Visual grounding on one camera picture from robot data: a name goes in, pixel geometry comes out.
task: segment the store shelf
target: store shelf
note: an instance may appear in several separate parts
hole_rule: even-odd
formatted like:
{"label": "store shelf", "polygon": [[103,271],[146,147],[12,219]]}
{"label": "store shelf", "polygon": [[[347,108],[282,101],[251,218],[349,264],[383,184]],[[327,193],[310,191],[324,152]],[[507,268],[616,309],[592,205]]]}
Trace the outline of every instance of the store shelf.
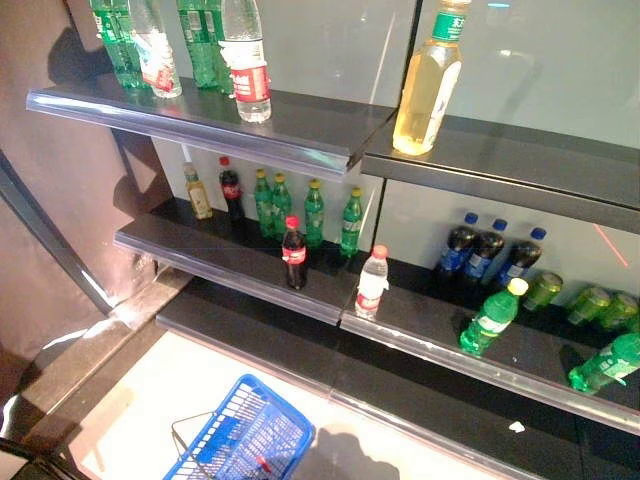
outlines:
{"label": "store shelf", "polygon": [[325,242],[309,254],[307,286],[287,286],[279,242],[262,239],[257,222],[234,224],[226,212],[196,220],[189,202],[172,199],[118,230],[114,243],[180,270],[335,325],[364,262],[345,263]]}
{"label": "store shelf", "polygon": [[420,157],[392,147],[395,117],[367,146],[362,172],[640,233],[640,151],[585,138],[445,117]]}
{"label": "store shelf", "polygon": [[182,95],[122,89],[113,74],[30,90],[27,110],[172,140],[339,181],[393,109],[272,91],[271,119],[240,120],[235,100],[181,78]]}
{"label": "store shelf", "polygon": [[626,388],[609,385],[597,396],[577,392],[566,381],[572,367],[615,336],[573,327],[564,319],[563,309],[551,307],[535,315],[521,312],[483,357],[469,355],[458,348],[458,336],[475,310],[467,307],[478,306],[485,294],[469,298],[460,293],[455,298],[451,289],[440,294],[448,296],[443,301],[431,296],[439,292],[429,286],[428,270],[392,260],[389,271],[391,288],[376,321],[347,310],[341,328],[534,400],[640,433],[640,372],[628,377]]}

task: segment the bottle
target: bottle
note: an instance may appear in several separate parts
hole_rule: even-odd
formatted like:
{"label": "bottle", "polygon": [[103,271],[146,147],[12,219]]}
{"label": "bottle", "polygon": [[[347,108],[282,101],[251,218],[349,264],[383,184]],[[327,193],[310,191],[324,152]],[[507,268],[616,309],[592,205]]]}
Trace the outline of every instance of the bottle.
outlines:
{"label": "bottle", "polygon": [[358,253],[358,237],[362,227],[362,205],[360,196],[362,191],[358,187],[351,190],[351,198],[344,207],[342,213],[342,239],[340,241],[340,254],[352,257]]}
{"label": "bottle", "polygon": [[[220,157],[220,165],[228,167],[229,157]],[[222,194],[229,209],[229,217],[231,220],[242,220],[244,218],[244,209],[242,208],[242,190],[238,182],[238,174],[235,170],[225,169],[220,172],[219,179]]]}
{"label": "bottle", "polygon": [[271,117],[267,62],[255,0],[222,0],[222,56],[231,68],[238,114],[246,122]]}
{"label": "bottle", "polygon": [[256,197],[260,233],[264,238],[271,238],[273,237],[273,199],[263,168],[256,170],[256,188],[253,193]]}
{"label": "bottle", "polygon": [[198,220],[211,218],[213,216],[213,210],[209,204],[207,190],[204,188],[204,183],[202,183],[198,177],[198,172],[193,166],[193,163],[184,163],[184,176],[187,180],[187,193],[189,194],[189,200],[191,200],[194,215]]}
{"label": "bottle", "polygon": [[152,0],[129,0],[132,38],[140,55],[142,79],[161,98],[182,94],[173,50]]}
{"label": "bottle", "polygon": [[624,377],[640,368],[640,334],[627,333],[616,338],[582,366],[569,372],[569,382],[576,390],[598,392],[614,380],[626,385]]}
{"label": "bottle", "polygon": [[458,40],[471,0],[440,0],[431,39],[411,57],[393,148],[422,155],[433,148],[462,66]]}
{"label": "bottle", "polygon": [[214,38],[209,38],[209,28],[205,17],[204,0],[176,0],[180,25],[187,44],[191,64],[193,65],[193,80],[198,88],[216,88],[218,75],[214,50],[211,42],[216,43],[213,16],[209,12],[210,22],[214,28]]}
{"label": "bottle", "polygon": [[284,175],[276,173],[276,184],[273,187],[273,230],[276,238],[281,238],[287,231],[285,220],[287,215],[291,215],[292,202],[291,195],[284,184]]}
{"label": "bottle", "polygon": [[282,239],[282,260],[287,273],[287,285],[300,290],[307,283],[307,249],[304,236],[298,231],[300,220],[295,215],[287,215],[287,233]]}
{"label": "bottle", "polygon": [[118,83],[125,88],[144,88],[140,58],[131,39],[127,0],[89,0],[89,6]]}
{"label": "bottle", "polygon": [[481,232],[473,239],[472,253],[464,264],[463,280],[471,285],[478,283],[487,268],[504,247],[504,238],[498,232],[504,232],[507,222],[501,218],[493,222],[495,232]]}
{"label": "bottle", "polygon": [[514,278],[507,289],[491,295],[460,335],[460,348],[474,355],[482,355],[518,314],[518,298],[527,291],[522,278]]}
{"label": "bottle", "polygon": [[560,293],[562,284],[562,278],[555,273],[541,273],[533,281],[522,306],[530,312],[546,307]]}
{"label": "bottle", "polygon": [[315,178],[309,182],[309,193],[304,200],[304,220],[307,246],[311,249],[318,248],[323,240],[324,201],[320,195],[320,181]]}
{"label": "bottle", "polygon": [[[540,241],[546,236],[544,228],[531,230],[531,238]],[[509,251],[509,258],[500,267],[494,277],[493,284],[496,289],[506,287],[512,278],[524,277],[531,265],[536,263],[542,255],[542,248],[535,242],[523,240],[516,242]]]}
{"label": "bottle", "polygon": [[[467,225],[475,225],[478,215],[469,212],[464,217]],[[440,260],[435,268],[440,279],[449,279],[455,272],[462,268],[464,262],[471,255],[471,244],[475,237],[475,230],[467,225],[461,225],[449,232],[447,245],[445,245],[440,255]]]}
{"label": "bottle", "polygon": [[388,256],[387,247],[376,245],[362,268],[355,307],[356,313],[361,317],[373,319],[380,306],[382,294],[389,289],[387,281]]}

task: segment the plastic bottle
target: plastic bottle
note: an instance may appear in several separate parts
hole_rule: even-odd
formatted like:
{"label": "plastic bottle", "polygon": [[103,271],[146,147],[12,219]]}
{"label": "plastic bottle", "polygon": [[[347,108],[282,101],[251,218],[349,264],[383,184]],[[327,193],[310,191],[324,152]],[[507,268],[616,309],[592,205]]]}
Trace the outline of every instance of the plastic bottle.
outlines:
{"label": "plastic bottle", "polygon": [[522,278],[509,282],[507,290],[485,300],[469,327],[460,335],[460,348],[474,355],[482,355],[518,314],[518,299],[527,291]]}
{"label": "plastic bottle", "polygon": [[127,0],[89,0],[89,5],[120,85],[125,88],[145,87],[140,58],[131,39]]}
{"label": "plastic bottle", "polygon": [[287,215],[291,215],[292,202],[291,195],[284,184],[284,175],[276,173],[276,184],[273,187],[273,230],[276,238],[281,238],[287,231],[285,220]]}
{"label": "plastic bottle", "polygon": [[[478,215],[473,212],[467,213],[464,217],[464,222],[467,225],[475,225],[477,221]],[[442,250],[440,260],[435,268],[438,278],[451,278],[455,272],[462,268],[464,262],[471,255],[471,244],[476,232],[467,225],[460,225],[449,232],[447,245]]]}
{"label": "plastic bottle", "polygon": [[[220,165],[229,166],[229,157],[220,157]],[[225,168],[220,172],[220,186],[222,194],[227,202],[229,217],[231,220],[242,220],[244,218],[244,208],[242,208],[242,190],[238,181],[238,174],[235,170]]]}
{"label": "plastic bottle", "polygon": [[360,237],[360,229],[362,228],[361,196],[362,191],[360,188],[354,187],[351,190],[351,198],[342,213],[340,253],[346,257],[352,257],[358,253],[358,237]]}
{"label": "plastic bottle", "polygon": [[264,238],[271,238],[273,234],[273,198],[271,188],[267,183],[263,168],[256,170],[256,188],[253,191],[256,198],[256,211],[260,223],[260,233]]}
{"label": "plastic bottle", "polygon": [[626,385],[624,377],[640,368],[640,334],[627,333],[616,338],[582,366],[569,372],[569,382],[576,390],[598,392],[614,380]]}
{"label": "plastic bottle", "polygon": [[309,182],[309,193],[304,200],[304,219],[307,246],[311,249],[318,248],[323,240],[324,201],[320,195],[320,181],[315,178]]}
{"label": "plastic bottle", "polygon": [[307,249],[304,235],[298,228],[300,220],[295,215],[288,215],[286,220],[287,233],[282,239],[282,260],[284,260],[287,285],[300,290],[307,283]]}
{"label": "plastic bottle", "polygon": [[355,305],[356,313],[361,317],[373,319],[380,306],[382,294],[389,289],[388,256],[387,247],[376,245],[362,268]]}
{"label": "plastic bottle", "polygon": [[222,0],[222,56],[231,77],[240,118],[264,122],[271,117],[267,62],[255,0]]}
{"label": "plastic bottle", "polygon": [[173,50],[152,0],[129,0],[132,38],[140,55],[142,79],[161,98],[182,94]]}
{"label": "plastic bottle", "polygon": [[504,247],[504,238],[498,232],[504,232],[507,222],[501,218],[493,222],[495,232],[481,232],[473,239],[472,253],[464,265],[463,280],[476,284],[484,276],[493,259]]}
{"label": "plastic bottle", "polygon": [[[541,241],[547,234],[544,228],[536,227],[531,230],[531,238]],[[542,255],[542,247],[535,242],[523,240],[516,242],[509,251],[509,258],[500,267],[493,283],[496,289],[506,287],[512,278],[524,277],[534,263]]]}

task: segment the dark shelf surface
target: dark shelf surface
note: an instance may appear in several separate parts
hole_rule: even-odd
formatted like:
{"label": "dark shelf surface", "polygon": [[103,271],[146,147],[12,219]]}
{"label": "dark shelf surface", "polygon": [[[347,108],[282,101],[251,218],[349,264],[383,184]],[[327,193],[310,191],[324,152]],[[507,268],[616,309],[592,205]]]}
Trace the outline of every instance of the dark shelf surface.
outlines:
{"label": "dark shelf surface", "polygon": [[163,263],[336,324],[356,286],[364,253],[347,261],[337,245],[309,252],[307,285],[287,286],[280,242],[265,240],[253,220],[231,222],[226,212],[197,220],[186,200],[171,199],[118,230],[115,243]]}
{"label": "dark shelf surface", "polygon": [[640,150],[446,116],[433,150],[393,149],[395,117],[366,148],[362,172],[640,233]]}
{"label": "dark shelf surface", "polygon": [[393,109],[271,92],[272,116],[243,122],[234,99],[181,78],[182,95],[121,88],[113,74],[30,90],[27,109],[128,130],[301,173],[339,180]]}

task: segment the blue shopping basket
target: blue shopping basket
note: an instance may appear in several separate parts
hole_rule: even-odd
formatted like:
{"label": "blue shopping basket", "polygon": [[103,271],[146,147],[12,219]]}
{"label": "blue shopping basket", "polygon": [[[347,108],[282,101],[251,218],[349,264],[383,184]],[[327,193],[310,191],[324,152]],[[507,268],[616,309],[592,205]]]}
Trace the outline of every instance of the blue shopping basket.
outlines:
{"label": "blue shopping basket", "polygon": [[253,375],[244,375],[164,480],[284,480],[313,440],[313,425]]}

